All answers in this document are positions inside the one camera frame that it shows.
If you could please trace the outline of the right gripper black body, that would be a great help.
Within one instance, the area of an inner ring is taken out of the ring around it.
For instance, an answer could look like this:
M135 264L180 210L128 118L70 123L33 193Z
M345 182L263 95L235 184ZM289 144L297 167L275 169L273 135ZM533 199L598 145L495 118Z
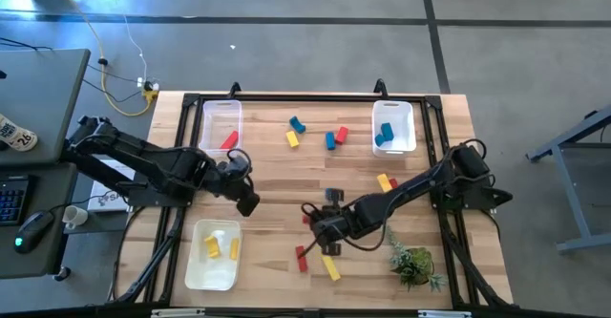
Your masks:
M318 243L333 243L357 237L356 215L351 204L327 204L308 212L310 229Z

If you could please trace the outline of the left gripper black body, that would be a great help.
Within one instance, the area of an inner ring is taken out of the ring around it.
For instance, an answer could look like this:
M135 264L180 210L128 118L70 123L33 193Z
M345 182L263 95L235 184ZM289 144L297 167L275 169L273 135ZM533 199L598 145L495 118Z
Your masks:
M246 153L228 153L227 157L228 161L207 167L207 191L226 198L247 198L253 193L251 159Z

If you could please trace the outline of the yellow arch wooden block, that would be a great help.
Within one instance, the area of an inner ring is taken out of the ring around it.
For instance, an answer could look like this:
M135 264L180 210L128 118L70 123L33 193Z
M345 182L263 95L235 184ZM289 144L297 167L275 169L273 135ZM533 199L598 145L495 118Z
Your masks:
M207 255L209 258L215 259L220 257L221 248L219 245L219 240L215 236L211 235L205 238L204 243L207 248Z

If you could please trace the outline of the clear plastic bin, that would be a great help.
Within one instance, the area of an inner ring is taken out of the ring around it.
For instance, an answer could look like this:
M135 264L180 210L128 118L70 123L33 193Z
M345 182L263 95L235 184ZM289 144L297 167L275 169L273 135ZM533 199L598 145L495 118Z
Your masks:
M242 147L242 104L238 100L208 100L203 103L202 113L199 148L209 157L220 158L229 151L222 150L221 144L233 131L239 132L234 148Z

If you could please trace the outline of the large white plastic bin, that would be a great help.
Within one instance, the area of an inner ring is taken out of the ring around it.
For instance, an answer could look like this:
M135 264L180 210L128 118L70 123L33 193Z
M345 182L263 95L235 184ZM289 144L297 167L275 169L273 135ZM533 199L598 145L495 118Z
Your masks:
M215 236L219 240L221 255L211 259L207 255L204 239ZM240 240L238 260L230 259L230 246L234 238ZM236 221L199 220L194 227L192 243L185 273L185 285L193 290L226 291L238 280L242 251L242 230Z

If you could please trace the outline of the potted green plant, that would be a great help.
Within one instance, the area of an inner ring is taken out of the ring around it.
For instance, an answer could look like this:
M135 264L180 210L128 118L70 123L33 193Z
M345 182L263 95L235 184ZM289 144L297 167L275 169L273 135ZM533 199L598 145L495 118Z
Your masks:
M441 291L447 284L443 274L435 271L432 254L426 247L407 247L396 237L390 226L386 227L386 239L392 248L391 271L400 278L400 284L407 290L416 286L429 285L431 291Z

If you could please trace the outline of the white printed paper sheet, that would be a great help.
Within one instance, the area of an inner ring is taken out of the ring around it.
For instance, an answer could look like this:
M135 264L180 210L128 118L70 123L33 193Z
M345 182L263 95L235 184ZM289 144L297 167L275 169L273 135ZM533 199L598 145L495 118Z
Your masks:
M130 180L135 176L135 171L133 169L116 160L103 159L102 162L128 177ZM131 212L133 210L133 208L127 204L127 201L122 199L117 192L111 192L108 187L98 181L94 182L90 197L87 210L91 212Z

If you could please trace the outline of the white mug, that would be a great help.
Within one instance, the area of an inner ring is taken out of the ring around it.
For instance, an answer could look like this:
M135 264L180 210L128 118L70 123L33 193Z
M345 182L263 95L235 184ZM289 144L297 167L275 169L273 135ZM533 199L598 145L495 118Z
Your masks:
M69 230L82 225L88 220L88 211L75 205L69 205L64 209L62 222Z

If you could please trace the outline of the grey desk top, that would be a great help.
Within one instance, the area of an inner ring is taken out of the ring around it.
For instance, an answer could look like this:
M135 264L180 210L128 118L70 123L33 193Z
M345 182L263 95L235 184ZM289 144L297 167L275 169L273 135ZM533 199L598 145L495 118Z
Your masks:
M30 151L0 151L0 166L58 161L90 56L87 49L0 51L0 114L38 137Z
M58 273L67 238L63 235L64 205L72 199L77 171L70 164L0 168L2 175L32 175L36 182L25 220L34 212L48 210L54 221L38 246L27 254L14 250L20 225L0 226L0 279L39 277Z

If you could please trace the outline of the black computer mouse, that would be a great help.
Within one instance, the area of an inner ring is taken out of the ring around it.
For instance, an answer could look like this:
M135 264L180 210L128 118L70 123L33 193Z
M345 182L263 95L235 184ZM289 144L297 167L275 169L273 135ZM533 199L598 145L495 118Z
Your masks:
M41 210L30 215L18 229L14 238L14 250L19 254L33 251L52 225L54 216L51 211Z

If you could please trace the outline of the white printed can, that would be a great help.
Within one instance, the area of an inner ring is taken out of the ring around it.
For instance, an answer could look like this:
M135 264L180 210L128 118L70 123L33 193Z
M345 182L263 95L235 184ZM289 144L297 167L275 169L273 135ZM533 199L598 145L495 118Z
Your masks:
M0 114L0 140L18 152L30 151L38 141L37 134L22 128Z

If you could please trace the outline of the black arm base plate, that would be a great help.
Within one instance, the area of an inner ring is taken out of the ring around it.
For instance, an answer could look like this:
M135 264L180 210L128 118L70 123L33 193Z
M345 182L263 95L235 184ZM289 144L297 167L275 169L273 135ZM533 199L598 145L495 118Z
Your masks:
M436 209L445 211L494 210L514 197L508 191L494 188L494 184L493 174L477 178L454 176L432 190L432 203Z
M128 192L128 203L132 206L185 207L196 192L191 184L172 178L151 180L141 173L135 174L134 184Z

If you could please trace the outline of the small white handled bin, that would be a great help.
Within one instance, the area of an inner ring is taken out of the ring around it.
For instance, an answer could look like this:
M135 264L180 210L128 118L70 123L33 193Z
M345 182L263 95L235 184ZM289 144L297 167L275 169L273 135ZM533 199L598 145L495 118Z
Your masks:
M374 139L382 135L381 125L391 124L394 139L378 147ZM372 152L379 158L405 157L416 149L413 107L406 101L378 100L371 111Z

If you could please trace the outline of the silver metal bracket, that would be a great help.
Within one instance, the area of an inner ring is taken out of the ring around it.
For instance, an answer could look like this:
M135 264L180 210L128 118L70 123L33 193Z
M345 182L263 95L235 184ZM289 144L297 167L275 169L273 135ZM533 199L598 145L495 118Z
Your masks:
M418 310L418 318L473 318L469 311L457 310Z
M202 318L204 308L160 308L151 311L150 318Z

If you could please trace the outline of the grey metal table frame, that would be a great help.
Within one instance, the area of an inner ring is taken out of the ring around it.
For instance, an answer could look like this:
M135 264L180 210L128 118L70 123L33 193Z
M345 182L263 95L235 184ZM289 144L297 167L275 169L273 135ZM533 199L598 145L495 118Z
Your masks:
M579 236L557 244L558 252L611 245L611 232L591 231L583 204L611 208L611 142L585 142L599 132L611 132L611 104L595 110L574 127L525 154L535 163L547 156L554 159Z

